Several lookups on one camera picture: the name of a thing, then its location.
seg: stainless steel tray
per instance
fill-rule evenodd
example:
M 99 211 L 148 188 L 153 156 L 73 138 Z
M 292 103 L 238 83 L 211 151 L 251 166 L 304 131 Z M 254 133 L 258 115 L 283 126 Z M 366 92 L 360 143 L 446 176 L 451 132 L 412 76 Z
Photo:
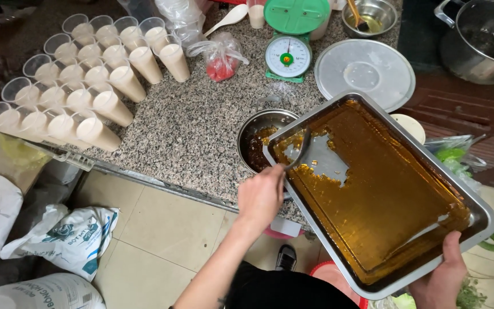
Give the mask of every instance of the stainless steel tray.
M 494 211 L 483 201 L 475 192 L 473 192 L 461 179 L 456 177 L 453 172 L 447 169 L 433 154 L 424 148 L 413 136 L 403 129 L 391 116 L 380 108 L 366 94 L 360 91 L 345 91 L 331 100 L 312 109 L 306 115 L 301 116 L 296 121 L 290 123 L 283 129 L 270 136 L 270 143 L 264 146 L 264 155 L 271 163 L 276 164 L 273 157 L 272 146 L 304 129 L 305 123 L 318 119 L 320 116 L 327 114 L 336 105 L 343 104 L 347 100 L 356 100 L 364 105 L 367 110 L 387 127 L 391 136 L 403 144 L 415 157 L 420 158 L 431 169 L 443 177 L 449 183 L 449 186 L 456 190 L 463 198 L 464 204 L 470 209 L 470 226 L 462 231 L 461 251 L 464 252 L 479 242 L 487 239 L 494 232 Z M 402 268 L 395 270 L 388 276 L 371 285 L 362 283 L 354 274 L 351 267 L 346 263 L 337 246 L 331 241 L 325 229 L 321 226 L 319 220 L 313 214 L 310 207 L 305 205 L 302 196 L 295 187 L 291 186 L 287 177 L 285 178 L 285 187 L 291 193 L 292 198 L 298 205 L 302 214 L 306 217 L 310 226 L 315 231 L 323 246 L 329 252 L 333 261 L 337 264 L 340 271 L 348 281 L 352 289 L 361 297 L 369 300 L 379 300 L 387 297 L 393 292 L 407 286 L 418 278 L 434 270 L 443 260 L 441 248 L 435 248 L 422 255 Z

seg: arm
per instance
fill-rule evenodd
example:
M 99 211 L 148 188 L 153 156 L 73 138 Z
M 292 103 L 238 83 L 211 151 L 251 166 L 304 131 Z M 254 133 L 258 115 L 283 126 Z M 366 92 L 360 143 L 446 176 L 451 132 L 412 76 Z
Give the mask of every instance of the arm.
M 243 256 L 283 204 L 282 165 L 266 168 L 238 188 L 239 215 L 224 240 L 182 292 L 174 309 L 216 309 L 224 299 Z
M 457 295 L 467 269 L 461 255 L 461 232 L 443 241 L 443 262 L 431 273 L 409 285 L 417 309 L 457 309 Z

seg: scale dial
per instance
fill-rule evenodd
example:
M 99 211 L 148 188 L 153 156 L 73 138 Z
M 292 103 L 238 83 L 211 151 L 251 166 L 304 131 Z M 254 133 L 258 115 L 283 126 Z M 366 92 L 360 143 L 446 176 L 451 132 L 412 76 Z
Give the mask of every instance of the scale dial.
M 278 36 L 266 47 L 266 65 L 272 73 L 293 78 L 308 70 L 312 49 L 295 36 Z

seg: black shoe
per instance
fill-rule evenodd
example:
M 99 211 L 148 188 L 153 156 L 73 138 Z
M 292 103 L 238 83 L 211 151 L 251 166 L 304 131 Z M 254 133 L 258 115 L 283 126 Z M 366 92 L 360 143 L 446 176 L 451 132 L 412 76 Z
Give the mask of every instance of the black shoe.
M 276 270 L 295 271 L 296 252 L 291 245 L 283 245 L 279 248 L 278 260 L 276 261 Z

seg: kitchen scale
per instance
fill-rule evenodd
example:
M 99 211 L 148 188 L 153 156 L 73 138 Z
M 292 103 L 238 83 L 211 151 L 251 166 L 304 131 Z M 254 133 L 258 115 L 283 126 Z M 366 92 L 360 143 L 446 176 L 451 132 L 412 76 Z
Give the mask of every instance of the kitchen scale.
M 330 14 L 327 0 L 268 0 L 264 18 L 274 28 L 266 46 L 266 77 L 303 82 L 312 61 L 310 32 Z

